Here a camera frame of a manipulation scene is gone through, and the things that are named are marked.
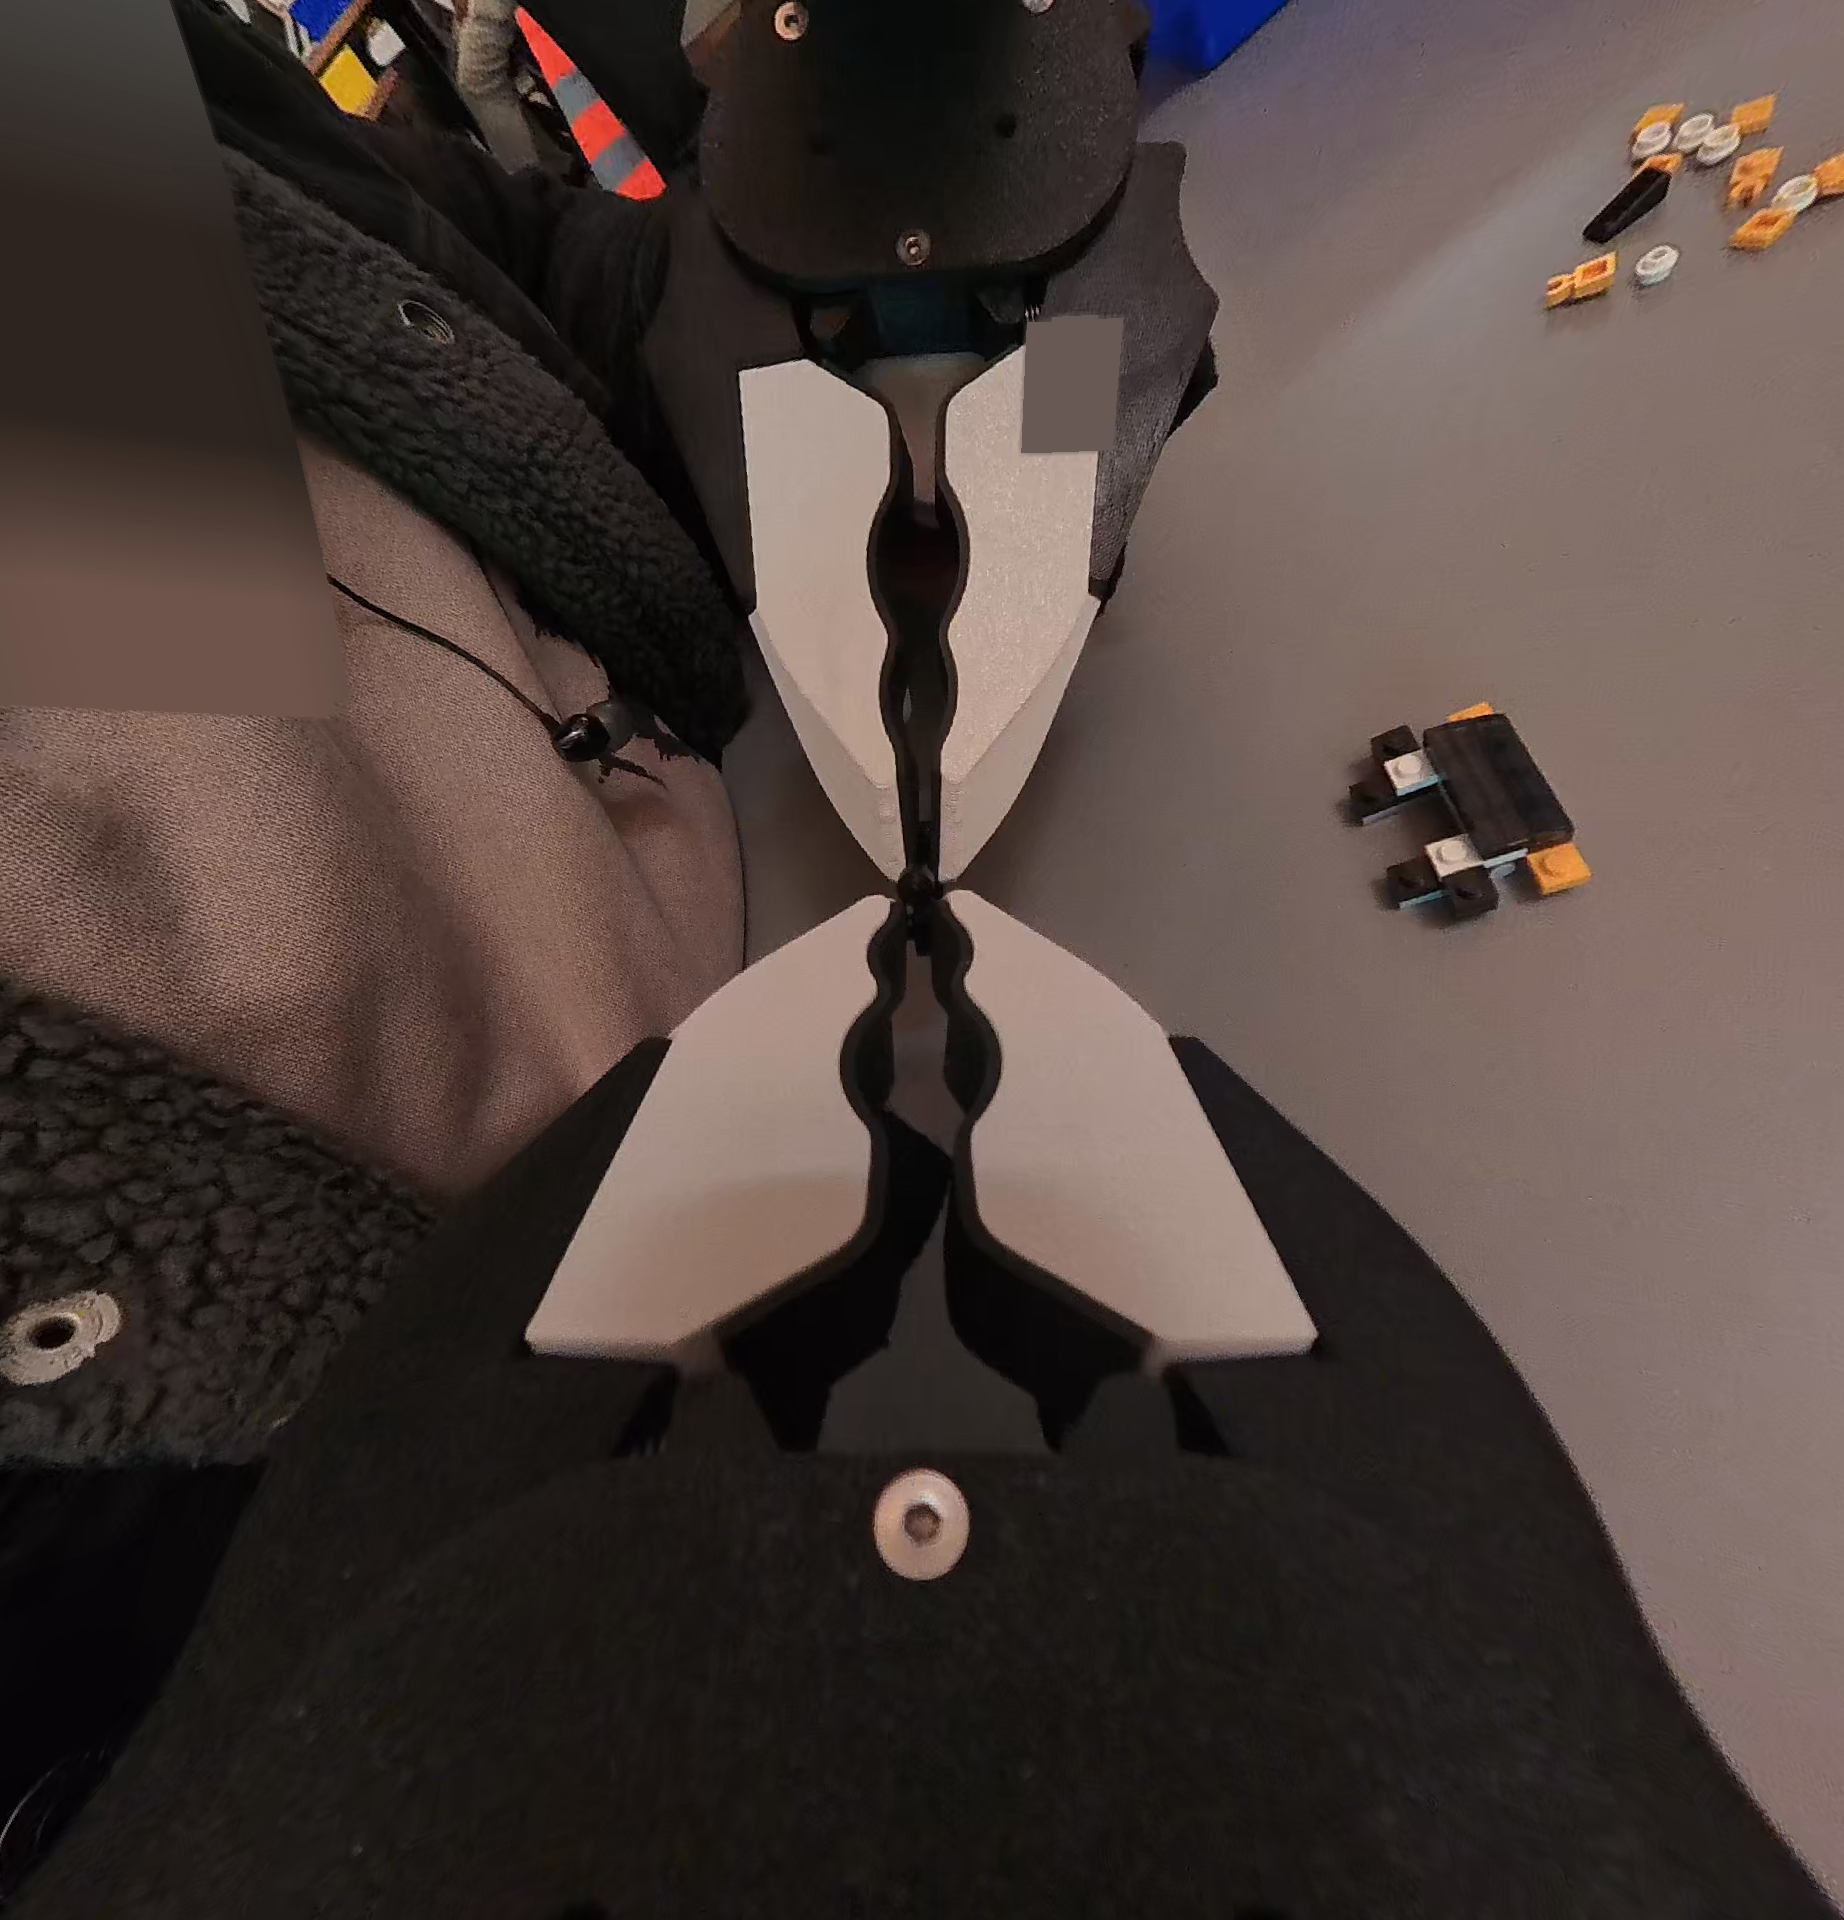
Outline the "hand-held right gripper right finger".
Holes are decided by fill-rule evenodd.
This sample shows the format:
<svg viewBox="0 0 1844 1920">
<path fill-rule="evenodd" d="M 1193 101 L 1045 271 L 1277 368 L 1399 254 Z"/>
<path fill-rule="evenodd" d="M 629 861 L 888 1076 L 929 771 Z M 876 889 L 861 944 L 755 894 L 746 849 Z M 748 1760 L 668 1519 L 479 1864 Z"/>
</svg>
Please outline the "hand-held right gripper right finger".
<svg viewBox="0 0 1844 1920">
<path fill-rule="evenodd" d="M 1150 1011 L 980 894 L 935 901 L 935 995 L 960 1112 L 949 1317 L 1049 1448 L 1109 1381 L 1312 1353 L 1316 1319 Z"/>
</svg>

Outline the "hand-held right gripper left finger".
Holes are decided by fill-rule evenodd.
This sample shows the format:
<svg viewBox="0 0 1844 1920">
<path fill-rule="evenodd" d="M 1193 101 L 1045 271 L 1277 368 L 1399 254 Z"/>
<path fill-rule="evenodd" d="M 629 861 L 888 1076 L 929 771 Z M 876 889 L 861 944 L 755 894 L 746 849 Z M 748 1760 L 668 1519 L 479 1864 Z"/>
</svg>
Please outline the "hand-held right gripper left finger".
<svg viewBox="0 0 1844 1920">
<path fill-rule="evenodd" d="M 530 1353 L 733 1374 L 782 1448 L 886 1349 L 925 1247 L 891 1112 L 910 925 L 866 895 L 675 1028 L 528 1321 Z"/>
</svg>

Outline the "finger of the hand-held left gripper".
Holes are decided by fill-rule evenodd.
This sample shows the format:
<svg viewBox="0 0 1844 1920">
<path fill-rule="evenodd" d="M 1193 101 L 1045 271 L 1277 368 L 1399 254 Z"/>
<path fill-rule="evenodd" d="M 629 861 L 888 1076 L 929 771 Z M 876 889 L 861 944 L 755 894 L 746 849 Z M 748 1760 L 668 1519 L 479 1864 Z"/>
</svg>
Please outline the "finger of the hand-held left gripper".
<svg viewBox="0 0 1844 1920">
<path fill-rule="evenodd" d="M 812 362 L 740 374 L 755 609 L 797 741 L 841 824 L 891 881 L 907 866 L 885 712 L 891 630 L 871 557 L 904 474 L 886 400 Z"/>
<path fill-rule="evenodd" d="M 1101 458 L 1024 449 L 1028 372 L 1028 346 L 1011 347 L 940 418 L 937 491 L 960 555 L 942 632 L 937 873 L 949 883 L 1020 799 L 1103 609 L 1091 574 Z"/>
</svg>

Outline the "black and orange lego assembly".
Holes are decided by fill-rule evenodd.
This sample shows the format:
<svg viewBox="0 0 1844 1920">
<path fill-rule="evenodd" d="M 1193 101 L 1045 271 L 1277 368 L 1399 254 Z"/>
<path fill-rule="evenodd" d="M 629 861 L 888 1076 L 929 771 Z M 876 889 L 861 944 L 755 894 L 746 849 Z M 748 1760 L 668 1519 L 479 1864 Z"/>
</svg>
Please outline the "black and orange lego assembly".
<svg viewBox="0 0 1844 1920">
<path fill-rule="evenodd" d="M 1342 811 L 1357 826 L 1412 811 L 1434 821 L 1432 835 L 1383 873 L 1383 904 L 1397 914 L 1467 925 L 1509 898 L 1559 900 L 1593 881 L 1553 780 L 1516 721 L 1489 702 L 1421 731 L 1372 733 Z"/>
</svg>

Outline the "pile of small lego pieces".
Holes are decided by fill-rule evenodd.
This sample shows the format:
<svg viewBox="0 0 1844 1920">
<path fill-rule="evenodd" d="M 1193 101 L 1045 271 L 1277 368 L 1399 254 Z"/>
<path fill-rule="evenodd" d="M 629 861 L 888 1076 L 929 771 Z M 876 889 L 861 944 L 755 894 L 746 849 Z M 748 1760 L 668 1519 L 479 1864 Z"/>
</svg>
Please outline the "pile of small lego pieces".
<svg viewBox="0 0 1844 1920">
<path fill-rule="evenodd" d="M 1703 189 L 1726 219 L 1724 249 L 1763 258 L 1825 208 L 1844 202 L 1844 145 L 1790 166 L 1774 140 L 1777 91 L 1722 110 L 1657 101 L 1626 140 L 1629 171 L 1580 230 L 1580 258 L 1546 278 L 1540 308 L 1567 313 L 1610 298 L 1620 285 L 1649 293 L 1668 285 L 1684 246 L 1655 234 L 1678 198 Z"/>
</svg>

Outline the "orange traffic cone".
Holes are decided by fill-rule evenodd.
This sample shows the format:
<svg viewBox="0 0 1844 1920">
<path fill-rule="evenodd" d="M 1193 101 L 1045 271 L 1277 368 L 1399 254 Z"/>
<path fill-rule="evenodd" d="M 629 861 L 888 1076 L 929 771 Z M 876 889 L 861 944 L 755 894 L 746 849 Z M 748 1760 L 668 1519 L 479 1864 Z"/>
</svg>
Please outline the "orange traffic cone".
<svg viewBox="0 0 1844 1920">
<path fill-rule="evenodd" d="M 591 177 L 622 200 L 660 200 L 668 189 L 663 171 L 570 51 L 526 5 L 518 5 L 516 25 Z"/>
</svg>

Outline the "dark fleece jacket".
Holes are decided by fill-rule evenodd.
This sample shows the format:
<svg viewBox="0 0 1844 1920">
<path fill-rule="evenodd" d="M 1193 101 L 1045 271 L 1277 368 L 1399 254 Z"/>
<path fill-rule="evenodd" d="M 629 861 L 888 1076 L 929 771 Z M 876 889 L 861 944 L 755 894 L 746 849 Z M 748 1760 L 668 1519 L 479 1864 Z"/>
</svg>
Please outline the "dark fleece jacket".
<svg viewBox="0 0 1844 1920">
<path fill-rule="evenodd" d="M 222 157 L 325 575 L 556 713 L 639 702 L 718 771 L 746 718 L 738 624 L 547 313 L 547 182 L 466 154 L 471 206 L 495 215 L 479 244 L 384 166 Z M 406 329 L 404 298 L 454 344 Z M 423 1234 L 502 1166 L 424 1195 L 0 981 L 0 1326 L 80 1290 L 123 1308 L 64 1380 L 0 1377 L 0 1473 L 259 1457 Z"/>
</svg>

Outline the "black hoodie drawstring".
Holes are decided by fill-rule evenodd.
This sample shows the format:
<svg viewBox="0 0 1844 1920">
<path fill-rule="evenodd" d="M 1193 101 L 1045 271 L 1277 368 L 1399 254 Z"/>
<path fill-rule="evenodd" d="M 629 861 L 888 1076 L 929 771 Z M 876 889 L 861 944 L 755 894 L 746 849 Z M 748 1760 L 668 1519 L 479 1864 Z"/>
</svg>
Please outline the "black hoodie drawstring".
<svg viewBox="0 0 1844 1920">
<path fill-rule="evenodd" d="M 334 572 L 327 574 L 327 581 L 334 588 L 334 594 L 357 609 L 471 665 L 498 685 L 541 724 L 551 739 L 551 748 L 564 763 L 592 765 L 599 777 L 622 774 L 660 785 L 664 782 L 663 774 L 636 757 L 639 743 L 646 746 L 660 762 L 698 757 L 680 733 L 672 731 L 652 707 L 646 707 L 646 703 L 639 700 L 610 693 L 577 712 L 559 713 L 551 706 L 535 700 L 511 676 L 452 636 L 438 633 L 424 622 L 379 603 L 359 588 L 340 580 Z"/>
</svg>

